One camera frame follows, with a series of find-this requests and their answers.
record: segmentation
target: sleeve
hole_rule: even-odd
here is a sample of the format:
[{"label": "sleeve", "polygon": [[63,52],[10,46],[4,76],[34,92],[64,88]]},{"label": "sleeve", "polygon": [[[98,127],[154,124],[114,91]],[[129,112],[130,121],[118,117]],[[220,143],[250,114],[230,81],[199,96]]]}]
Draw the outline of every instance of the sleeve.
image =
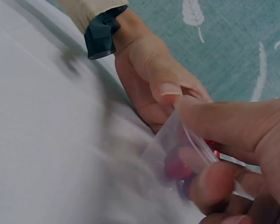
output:
[{"label": "sleeve", "polygon": [[57,0],[57,3],[84,35],[94,17],[109,9],[128,5],[128,0]]}]

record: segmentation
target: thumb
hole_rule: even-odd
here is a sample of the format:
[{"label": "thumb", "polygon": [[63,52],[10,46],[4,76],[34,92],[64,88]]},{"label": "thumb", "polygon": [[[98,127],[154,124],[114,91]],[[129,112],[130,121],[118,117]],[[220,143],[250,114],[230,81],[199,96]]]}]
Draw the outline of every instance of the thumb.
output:
[{"label": "thumb", "polygon": [[280,122],[280,99],[256,103],[207,103],[183,97],[178,108],[184,125],[197,135],[254,152]]},{"label": "thumb", "polygon": [[211,98],[199,80],[175,60],[164,42],[148,35],[130,46],[129,59],[141,78],[149,82],[154,99],[173,104],[184,94],[210,102]]}]

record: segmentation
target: white sheet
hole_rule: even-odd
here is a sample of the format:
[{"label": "white sheet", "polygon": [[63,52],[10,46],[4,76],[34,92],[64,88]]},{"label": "white sheet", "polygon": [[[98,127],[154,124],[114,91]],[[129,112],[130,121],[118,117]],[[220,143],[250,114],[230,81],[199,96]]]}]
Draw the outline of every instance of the white sheet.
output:
[{"label": "white sheet", "polygon": [[[152,134],[113,56],[90,62],[66,15],[27,2],[0,0],[0,224],[98,223],[100,151],[144,148]],[[188,223],[201,217],[194,208]]]}]

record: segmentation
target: teal fabric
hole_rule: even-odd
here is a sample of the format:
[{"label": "teal fabric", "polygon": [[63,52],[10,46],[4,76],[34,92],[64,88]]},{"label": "teal fabric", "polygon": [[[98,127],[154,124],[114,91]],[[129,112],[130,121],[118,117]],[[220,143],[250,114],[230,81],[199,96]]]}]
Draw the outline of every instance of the teal fabric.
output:
[{"label": "teal fabric", "polygon": [[280,97],[280,0],[130,0],[130,6],[215,101]]}]

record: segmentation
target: plastic bag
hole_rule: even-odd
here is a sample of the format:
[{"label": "plastic bag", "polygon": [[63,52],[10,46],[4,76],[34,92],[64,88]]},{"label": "plastic bag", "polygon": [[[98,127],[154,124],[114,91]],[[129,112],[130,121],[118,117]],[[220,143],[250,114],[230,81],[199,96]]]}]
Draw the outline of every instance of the plastic bag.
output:
[{"label": "plastic bag", "polygon": [[[196,174],[219,159],[202,138],[183,127],[175,111],[144,151],[142,161],[153,174],[140,174],[140,184],[147,197],[153,200],[163,195],[179,210],[187,207],[182,188],[189,186]],[[237,181],[233,193],[253,200]]]}]

